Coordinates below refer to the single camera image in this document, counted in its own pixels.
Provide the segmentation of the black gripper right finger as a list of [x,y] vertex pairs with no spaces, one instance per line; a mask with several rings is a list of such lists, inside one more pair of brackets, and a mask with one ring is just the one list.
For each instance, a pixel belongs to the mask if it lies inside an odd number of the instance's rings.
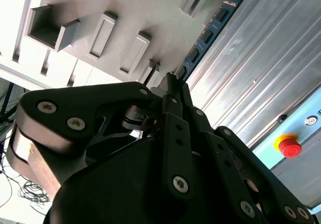
[[213,129],[181,88],[192,151],[215,223],[313,223],[306,207],[227,127]]

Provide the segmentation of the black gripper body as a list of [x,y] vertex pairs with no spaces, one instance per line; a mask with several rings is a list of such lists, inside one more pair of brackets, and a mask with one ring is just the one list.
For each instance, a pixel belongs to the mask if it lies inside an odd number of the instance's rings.
[[189,140],[147,138],[71,176],[45,223],[240,223],[239,204]]

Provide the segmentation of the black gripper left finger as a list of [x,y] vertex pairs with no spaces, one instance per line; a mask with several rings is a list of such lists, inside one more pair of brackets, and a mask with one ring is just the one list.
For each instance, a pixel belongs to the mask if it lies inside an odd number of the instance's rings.
[[16,130],[45,151],[57,183],[44,177],[44,188],[55,197],[71,176],[142,139],[190,141],[184,84],[167,74],[158,87],[161,95],[138,82],[26,93],[18,104]]

